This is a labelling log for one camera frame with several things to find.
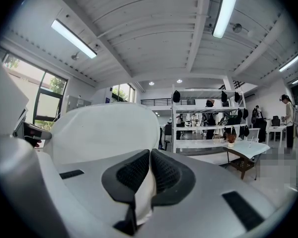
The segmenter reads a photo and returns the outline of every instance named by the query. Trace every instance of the shelf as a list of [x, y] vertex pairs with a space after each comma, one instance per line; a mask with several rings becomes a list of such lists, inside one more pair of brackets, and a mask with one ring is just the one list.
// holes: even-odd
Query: shelf
[[223, 138], [220, 139], [204, 139], [204, 140], [175, 140], [174, 146], [176, 148], [211, 148], [211, 147], [226, 147], [228, 142]]
[[197, 127], [176, 127], [176, 130], [186, 131], [186, 130], [207, 130], [207, 129], [224, 129], [224, 128], [238, 128], [241, 126], [246, 126], [243, 124], [235, 124], [235, 125], [214, 125], [214, 126], [197, 126]]
[[177, 113], [222, 113], [222, 112], [229, 112], [238, 110], [238, 107], [219, 107], [219, 108], [192, 108], [192, 107], [177, 107], [174, 106], [174, 109]]
[[181, 99], [220, 99], [222, 97], [222, 91], [224, 91], [227, 94], [227, 98], [231, 98], [235, 95], [235, 91], [233, 90], [221, 90], [221, 89], [178, 90], [178, 92], [180, 93]]

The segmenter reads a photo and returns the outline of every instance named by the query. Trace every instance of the window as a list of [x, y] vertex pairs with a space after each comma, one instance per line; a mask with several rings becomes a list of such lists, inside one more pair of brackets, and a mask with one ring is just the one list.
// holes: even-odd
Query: window
[[29, 99], [25, 121], [49, 131], [60, 117], [67, 81], [1, 48], [0, 53], [9, 76]]
[[112, 101], [134, 102], [135, 90], [130, 84], [115, 85], [113, 87]]

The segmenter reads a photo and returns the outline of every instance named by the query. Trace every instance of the desk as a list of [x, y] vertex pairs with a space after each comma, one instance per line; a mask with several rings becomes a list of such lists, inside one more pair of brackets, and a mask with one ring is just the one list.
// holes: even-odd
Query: desk
[[[257, 143], [257, 142], [249, 142], [249, 141], [241, 141], [236, 142], [233, 147], [223, 147], [227, 151], [227, 162], [235, 167], [237, 170], [242, 172], [241, 179], [244, 179], [245, 172], [250, 170], [252, 167], [255, 166], [256, 170], [256, 177], [257, 178], [257, 169], [256, 164], [260, 158], [262, 153], [266, 153], [270, 147], [268, 145]], [[240, 159], [229, 161], [228, 153], [235, 154], [240, 157]], [[251, 159], [257, 156], [256, 161], [252, 161]]]
[[266, 144], [268, 145], [269, 133], [270, 132], [273, 132], [274, 133], [274, 142], [276, 141], [276, 132], [280, 132], [279, 148], [281, 148], [282, 141], [283, 141], [283, 131], [286, 128], [287, 128], [287, 126], [271, 126], [271, 127], [268, 127], [268, 129], [267, 129]]

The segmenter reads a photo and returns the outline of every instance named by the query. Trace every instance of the white chair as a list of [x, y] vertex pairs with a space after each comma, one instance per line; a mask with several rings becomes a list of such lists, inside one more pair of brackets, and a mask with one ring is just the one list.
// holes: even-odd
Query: white chair
[[260, 128], [249, 129], [249, 135], [247, 137], [245, 137], [244, 140], [258, 142], [259, 130], [260, 130]]
[[[158, 148], [159, 123], [151, 109], [134, 103], [117, 102], [79, 108], [66, 113], [51, 129], [52, 139], [43, 152], [55, 164], [109, 158], [139, 149]], [[155, 193], [151, 171], [136, 193], [138, 224], [150, 213]]]

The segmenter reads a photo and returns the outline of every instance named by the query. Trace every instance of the floor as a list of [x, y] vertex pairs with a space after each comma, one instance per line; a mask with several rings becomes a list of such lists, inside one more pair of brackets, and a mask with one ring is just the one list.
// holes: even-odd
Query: floor
[[[205, 139], [200, 134], [185, 133], [181, 139]], [[298, 195], [298, 139], [295, 143], [294, 150], [287, 152], [286, 141], [283, 140], [282, 147], [279, 148], [279, 138], [277, 141], [270, 140], [268, 145], [271, 147], [267, 154], [262, 154], [260, 161], [257, 164], [257, 180], [255, 178], [255, 168], [246, 172], [243, 179], [252, 187], [262, 192], [277, 208], [285, 204], [286, 201], [291, 200]], [[208, 149], [209, 152], [201, 152], [202, 149], [180, 149], [189, 155], [196, 154], [199, 156], [191, 156], [201, 161], [211, 162], [213, 164], [227, 163], [226, 153], [212, 153], [214, 149]], [[171, 144], [168, 145], [167, 151], [171, 151]], [[223, 168], [232, 172], [240, 179], [241, 172], [232, 166], [223, 165]]]

